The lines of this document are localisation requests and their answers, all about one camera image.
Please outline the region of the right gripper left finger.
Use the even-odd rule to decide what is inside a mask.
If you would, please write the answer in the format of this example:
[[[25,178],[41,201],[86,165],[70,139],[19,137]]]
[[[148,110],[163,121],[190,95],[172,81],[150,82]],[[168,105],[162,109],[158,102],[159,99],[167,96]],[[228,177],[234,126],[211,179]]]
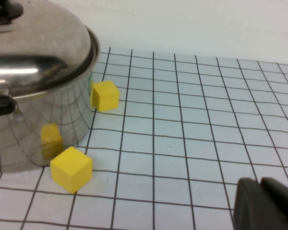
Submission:
[[[237,230],[288,230],[288,219],[270,195],[251,178],[238,181],[234,207]]]

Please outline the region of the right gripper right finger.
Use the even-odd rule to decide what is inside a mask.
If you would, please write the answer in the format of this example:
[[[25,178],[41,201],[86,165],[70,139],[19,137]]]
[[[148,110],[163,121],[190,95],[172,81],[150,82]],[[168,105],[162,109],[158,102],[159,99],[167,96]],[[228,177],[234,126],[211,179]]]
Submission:
[[[288,187],[271,177],[262,178],[261,186],[288,219]]]

